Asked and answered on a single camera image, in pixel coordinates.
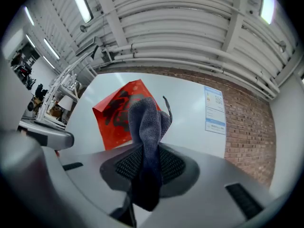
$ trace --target white ceiling beam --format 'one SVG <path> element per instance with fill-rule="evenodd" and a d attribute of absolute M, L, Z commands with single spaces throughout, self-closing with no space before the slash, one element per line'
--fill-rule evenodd
<path fill-rule="evenodd" d="M 118 18 L 117 12 L 115 10 L 112 0 L 99 0 L 99 3 L 103 9 L 104 14 L 107 14 L 105 17 L 108 21 L 108 24 L 111 28 L 111 31 L 114 35 L 114 38 L 118 46 L 128 45 L 128 41 L 124 35 L 124 30 Z"/>
<path fill-rule="evenodd" d="M 229 29 L 222 47 L 222 50 L 226 52 L 232 52 L 237 43 L 244 19 L 242 14 L 245 14 L 246 12 L 247 0 L 233 0 L 233 7 L 240 13 L 232 11 Z"/>
<path fill-rule="evenodd" d="M 278 84 L 279 87 L 286 81 L 286 79 L 289 78 L 295 68 L 299 65 L 303 54 L 304 47 L 303 44 L 299 42 L 290 60 L 287 62 L 286 66 L 283 68 L 280 74 L 275 78 L 275 82 Z"/>
<path fill-rule="evenodd" d="M 67 28 L 63 24 L 62 20 L 60 19 L 60 16 L 57 14 L 57 11 L 55 10 L 52 1 L 40 0 L 40 2 L 44 5 L 45 10 L 49 13 L 53 23 L 57 27 L 59 33 L 62 35 L 66 43 L 72 48 L 74 52 L 76 52 L 79 47 L 77 46 L 76 42 L 73 40 Z"/>

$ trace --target brick wall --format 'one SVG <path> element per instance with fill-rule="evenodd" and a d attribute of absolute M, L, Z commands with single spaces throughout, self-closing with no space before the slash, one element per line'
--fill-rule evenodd
<path fill-rule="evenodd" d="M 270 186 L 276 161 L 276 133 L 269 103 L 230 81 L 203 73 L 167 68 L 103 69 L 100 73 L 142 72 L 186 79 L 220 90 L 227 122 L 225 159 Z"/>

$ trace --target gray cloth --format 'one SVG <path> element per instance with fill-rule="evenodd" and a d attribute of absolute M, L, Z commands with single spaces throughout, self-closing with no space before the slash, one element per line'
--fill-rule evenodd
<path fill-rule="evenodd" d="M 133 182 L 133 197 L 146 210 L 158 203 L 162 185 L 158 144 L 172 123 L 172 114 L 167 99 L 163 96 L 169 114 L 158 111 L 152 97 L 144 98 L 130 106 L 128 121 L 134 143 L 143 143 L 142 168 Z"/>

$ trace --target ceiling light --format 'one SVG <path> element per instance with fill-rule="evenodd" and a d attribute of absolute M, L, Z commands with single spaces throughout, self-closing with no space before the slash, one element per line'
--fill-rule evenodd
<path fill-rule="evenodd" d="M 91 13 L 88 9 L 88 6 L 86 4 L 85 0 L 75 0 L 77 7 L 79 9 L 79 12 L 81 13 L 81 16 L 85 23 L 89 22 L 92 19 Z"/>
<path fill-rule="evenodd" d="M 58 54 L 54 51 L 54 49 L 50 46 L 50 44 L 47 42 L 46 39 L 44 39 L 44 42 L 46 43 L 47 47 L 53 52 L 53 54 L 55 55 L 55 57 L 57 58 L 57 60 L 59 60 Z"/>
<path fill-rule="evenodd" d="M 47 61 L 47 63 L 48 64 L 50 64 L 51 65 L 51 63 L 46 59 L 46 57 L 45 56 L 43 56 L 43 58 Z"/>
<path fill-rule="evenodd" d="M 31 41 L 31 39 L 29 38 L 29 36 L 28 36 L 28 35 L 25 35 L 25 36 L 27 37 L 28 41 L 29 41 L 30 44 L 33 46 L 33 48 L 35 48 L 35 45 L 34 45 L 34 43 Z"/>
<path fill-rule="evenodd" d="M 33 21 L 32 17 L 31 17 L 31 15 L 29 14 L 28 8 L 24 7 L 24 10 L 25 10 L 25 13 L 28 16 L 29 21 L 31 22 L 32 25 L 34 25 L 34 21 Z"/>
<path fill-rule="evenodd" d="M 275 11 L 276 0 L 263 0 L 263 7 L 261 17 L 268 23 L 271 24 L 272 16 Z"/>

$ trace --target pipe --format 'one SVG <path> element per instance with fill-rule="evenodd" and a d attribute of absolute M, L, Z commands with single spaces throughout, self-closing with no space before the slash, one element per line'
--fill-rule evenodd
<path fill-rule="evenodd" d="M 146 36 L 155 35 L 155 34 L 180 34 L 179 38 L 175 38 L 175 39 L 179 39 L 184 42 L 191 41 L 191 43 L 193 43 L 192 38 L 185 38 L 185 36 L 189 36 L 189 37 L 196 36 L 196 39 L 198 42 L 200 42 L 202 40 L 201 38 L 207 38 L 207 39 L 214 40 L 215 43 L 224 43 L 224 41 L 225 41 L 225 38 L 222 36 L 216 36 L 216 35 L 207 34 L 207 33 L 195 31 L 195 30 L 182 30 L 182 29 L 175 29 L 175 28 L 172 28 L 172 29 L 170 29 L 170 28 L 158 29 L 158 28 L 149 28 L 149 27 L 146 27 L 146 28 L 147 28 L 147 30 L 144 32 L 142 30 L 131 30 L 131 31 L 129 30 L 129 31 L 125 32 L 125 36 L 127 39 L 132 39 L 133 37 L 141 37 L 140 39 L 142 39 L 142 38 L 145 38 Z M 161 40 L 170 41 L 170 40 L 172 40 L 172 38 L 170 38 L 170 37 L 166 38 L 165 36 L 162 36 Z"/>
<path fill-rule="evenodd" d="M 165 20 L 184 20 L 187 22 L 197 22 L 228 30 L 225 19 L 214 14 L 202 13 L 192 9 L 159 9 L 150 10 L 145 13 L 133 14 L 121 20 L 122 27 L 134 26 L 141 23 L 164 21 Z"/>
<path fill-rule="evenodd" d="M 130 58 L 130 59 L 120 59 L 120 60 L 115 60 L 113 61 L 113 63 L 120 63 L 120 62 L 131 62 L 131 61 L 152 61 L 152 62 L 170 62 L 170 63 L 176 63 L 176 64 L 184 64 L 184 65 L 189 65 L 189 66 L 194 66 L 196 68 L 204 68 L 204 69 L 208 69 L 208 70 L 213 70 L 216 71 L 218 73 L 222 73 L 225 74 L 229 77 L 232 77 L 250 87 L 252 87 L 253 89 L 257 90 L 258 92 L 260 92 L 261 94 L 263 94 L 264 96 L 266 96 L 267 98 L 273 100 L 274 98 L 271 98 L 268 94 L 266 94 L 264 91 L 260 90 L 259 88 L 257 88 L 256 86 L 254 86 L 253 84 L 247 82 L 246 80 L 239 78 L 229 72 L 225 72 L 221 69 L 215 68 L 215 67 L 211 67 L 211 66 L 207 66 L 204 64 L 200 64 L 200 63 L 194 63 L 194 62 L 189 62 L 189 61 L 182 61 L 182 60 L 176 60 L 176 59 L 167 59 L 167 58 Z"/>
<path fill-rule="evenodd" d="M 228 69 L 230 71 L 236 72 L 237 74 L 247 78 L 248 80 L 252 81 L 253 83 L 257 84 L 258 86 L 260 86 L 262 89 L 266 90 L 270 95 L 272 95 L 273 97 L 276 97 L 276 94 L 274 92 L 272 92 L 268 87 L 266 87 L 263 83 L 261 83 L 258 79 L 256 79 L 254 76 L 246 73 L 245 71 L 242 71 L 240 69 L 236 69 L 236 67 L 232 64 L 229 63 L 223 63 L 214 59 L 209 59 L 203 56 L 196 56 L 196 55 L 189 55 L 189 54 L 185 54 L 185 53 L 158 53 L 158 52 L 147 52 L 147 53 L 133 53 L 133 54 L 128 54 L 128 55 L 121 55 L 121 56 L 115 56 L 115 61 L 118 60 L 123 60 L 125 61 L 126 59 L 129 59 L 130 61 L 132 61 L 132 59 L 137 59 L 139 57 L 177 57 L 180 59 L 187 59 L 187 60 L 197 60 L 197 61 L 204 61 L 207 63 L 212 63 L 215 65 L 218 65 L 220 67 L 223 67 L 225 69 Z M 198 63 L 191 63 L 192 66 L 199 66 L 201 64 Z"/>
<path fill-rule="evenodd" d="M 117 11 L 117 14 L 121 14 L 124 12 L 127 12 L 128 10 L 132 9 L 138 9 L 140 7 L 144 7 L 146 5 L 156 5 L 160 3 L 166 3 L 166 2 L 173 2 L 173 3 L 190 3 L 192 4 L 193 7 L 199 7 L 199 6 L 206 6 L 209 9 L 216 9 L 219 13 L 222 12 L 223 14 L 227 14 L 227 16 L 230 18 L 231 17 L 231 9 L 227 8 L 226 6 L 220 5 L 216 2 L 210 1 L 210 0 L 139 0 L 136 2 L 132 2 L 130 4 L 126 4 L 123 7 Z"/>
<path fill-rule="evenodd" d="M 273 77 L 270 78 L 271 82 L 274 83 L 274 85 L 278 86 L 275 79 Z"/>
<path fill-rule="evenodd" d="M 259 37 L 261 37 L 283 64 L 287 63 L 286 59 L 284 59 L 281 53 L 279 52 L 277 45 L 274 43 L 274 41 L 271 40 L 271 38 L 266 33 L 261 31 L 260 28 L 257 28 L 257 26 L 254 23 L 251 23 L 251 21 L 249 21 L 247 18 L 244 18 L 244 26 L 245 28 L 248 28 L 249 30 L 257 34 Z"/>
<path fill-rule="evenodd" d="M 280 92 L 279 88 L 275 86 L 269 78 L 265 77 L 263 73 L 259 70 L 256 70 L 254 66 L 248 64 L 245 60 L 235 57 L 227 52 L 221 51 L 216 48 L 207 47 L 203 45 L 193 44 L 193 43 L 186 43 L 186 42 L 177 42 L 177 41 L 161 41 L 161 42 L 143 42 L 143 43 L 134 43 L 131 45 L 126 45 L 123 47 L 118 48 L 111 48 L 109 51 L 112 52 L 119 52 L 129 49 L 139 49 L 139 48 L 152 48 L 152 47 L 172 47 L 172 48 L 182 48 L 182 49 L 192 49 L 192 50 L 201 50 L 204 52 L 212 53 L 218 55 L 220 57 L 227 58 L 237 64 L 242 65 L 249 71 L 253 72 L 254 74 L 258 75 L 261 79 L 263 79 L 266 83 L 268 83 L 273 89 L 275 89 L 278 93 Z"/>

